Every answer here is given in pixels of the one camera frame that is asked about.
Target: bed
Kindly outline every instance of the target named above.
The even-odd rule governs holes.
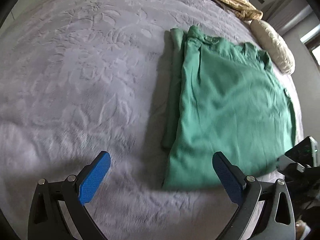
[[[258,46],[246,23],[211,0],[43,0],[1,36],[0,208],[22,239],[38,180],[77,174],[101,150],[111,168],[86,208],[108,239],[218,236],[236,210],[222,187],[161,190],[169,30],[191,25]],[[294,104],[297,143],[303,128],[295,86],[274,71]]]

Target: cream pillow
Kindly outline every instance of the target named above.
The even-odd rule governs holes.
[[[295,69],[294,56],[284,39],[267,22],[252,20],[250,24],[253,35],[265,49],[278,69],[284,74],[292,74]]]

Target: black mechanical device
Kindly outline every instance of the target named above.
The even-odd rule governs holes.
[[[290,190],[308,190],[320,178],[320,168],[300,164],[290,159],[304,160],[316,166],[317,143],[306,138],[278,159],[277,169],[291,181],[277,179],[275,183],[258,181],[246,176],[232,165],[222,152],[212,157],[212,166],[222,182],[229,198],[238,204],[238,209],[220,233],[217,240],[240,240],[244,234],[258,201],[264,201],[263,209],[251,240],[294,240],[295,217],[290,199]],[[28,240],[75,240],[64,219],[58,201],[64,201],[70,216],[83,240],[107,240],[84,207],[94,196],[111,164],[110,155],[102,151],[78,175],[70,175],[64,181],[49,183],[40,179],[32,200]],[[0,212],[0,239],[20,240],[2,212]]]

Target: blue gripper pad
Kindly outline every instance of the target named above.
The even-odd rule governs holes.
[[[110,154],[104,152],[102,158],[93,166],[79,186],[79,200],[82,205],[92,200],[104,176],[107,174],[110,165]]]
[[[243,203],[243,186],[233,175],[234,166],[228,161],[222,152],[216,152],[212,157],[212,166],[219,177],[224,189],[226,190],[230,200],[241,206]]]

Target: folded green garment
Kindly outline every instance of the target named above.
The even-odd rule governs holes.
[[[168,123],[171,148],[163,188],[196,190],[220,184],[212,155],[221,151],[244,174],[275,169],[294,145],[293,105],[266,51],[234,45],[192,26],[172,29],[174,44]]]

